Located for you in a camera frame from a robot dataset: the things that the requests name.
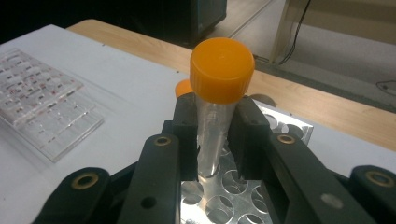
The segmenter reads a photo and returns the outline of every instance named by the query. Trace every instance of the cable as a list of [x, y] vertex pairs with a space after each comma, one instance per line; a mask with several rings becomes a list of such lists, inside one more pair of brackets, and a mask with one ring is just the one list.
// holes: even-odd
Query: cable
[[[306, 6], [305, 6], [305, 8], [304, 8], [303, 15], [301, 16], [300, 21], [299, 21], [299, 23], [298, 23], [298, 25], [297, 25], [296, 34], [294, 35], [293, 44], [292, 44], [292, 46], [291, 46], [291, 49], [290, 49], [289, 53], [283, 58], [282, 61], [280, 61], [280, 62], [274, 62], [273, 64], [281, 65], [281, 64], [287, 62], [288, 59], [289, 59], [289, 58], [291, 57], [291, 55], [293, 54], [293, 52], [294, 52], [294, 50], [295, 50], [295, 48], [296, 48], [297, 36], [298, 36], [298, 33], [300, 32], [301, 24], [303, 23], [303, 20], [304, 20], [306, 11], [308, 10], [310, 4], [311, 4], [311, 0], [308, 0], [308, 2], [306, 3]], [[270, 63], [269, 59], [267, 59], [267, 58], [263, 58], [263, 57], [260, 57], [260, 56], [257, 56], [257, 55], [254, 55], [254, 57], [255, 57], [255, 59], [258, 59], [258, 60], [260, 60], [260, 61], [263, 61], [264, 63]]]
[[392, 82], [396, 83], [396, 80], [379, 81], [379, 82], [376, 82], [375, 85], [376, 85], [381, 91], [383, 91], [384, 93], [387, 93], [387, 94], [392, 95], [392, 96], [396, 96], [395, 93], [391, 93], [391, 92], [388, 92], [388, 91], [387, 91], [387, 89], [388, 89], [387, 83], [392, 83]]

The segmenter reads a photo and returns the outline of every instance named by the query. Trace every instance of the white table surface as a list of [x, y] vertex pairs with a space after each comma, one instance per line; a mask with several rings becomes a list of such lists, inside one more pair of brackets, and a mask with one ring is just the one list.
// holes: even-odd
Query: white table surface
[[[174, 87], [185, 74], [104, 46], [56, 26], [47, 26], [0, 46], [18, 48], [75, 77], [96, 102], [105, 123], [52, 163], [7, 125], [0, 127], [0, 223], [31, 223], [44, 202], [69, 174], [101, 167], [115, 174], [138, 160], [146, 139], [172, 119]], [[342, 175], [362, 164], [396, 173], [396, 153], [314, 125], [309, 147]]]

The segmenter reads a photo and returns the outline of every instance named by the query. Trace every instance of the clear plastic tray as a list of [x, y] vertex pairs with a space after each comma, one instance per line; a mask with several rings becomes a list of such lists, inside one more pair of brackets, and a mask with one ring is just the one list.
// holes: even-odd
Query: clear plastic tray
[[82, 87], [18, 49], [0, 56], [0, 117], [51, 161], [103, 122]]

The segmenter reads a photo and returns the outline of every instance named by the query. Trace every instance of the centrifuge tube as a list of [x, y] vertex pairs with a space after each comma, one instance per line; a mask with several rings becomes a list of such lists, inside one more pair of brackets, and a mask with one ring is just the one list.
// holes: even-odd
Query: centrifuge tube
[[235, 106], [248, 90], [253, 71], [253, 55], [236, 40], [212, 38], [193, 50], [190, 83], [196, 94], [199, 175], [216, 172]]

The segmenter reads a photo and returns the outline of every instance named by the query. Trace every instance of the orange object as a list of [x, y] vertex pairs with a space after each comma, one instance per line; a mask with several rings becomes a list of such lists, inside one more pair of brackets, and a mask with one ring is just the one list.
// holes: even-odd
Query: orange object
[[188, 79], [184, 79], [177, 83], [175, 87], [176, 98], [190, 92], [193, 92], [193, 90]]
[[226, 105], [239, 101], [248, 90], [253, 71], [250, 50], [229, 38], [208, 39], [191, 55], [191, 87], [210, 103]]

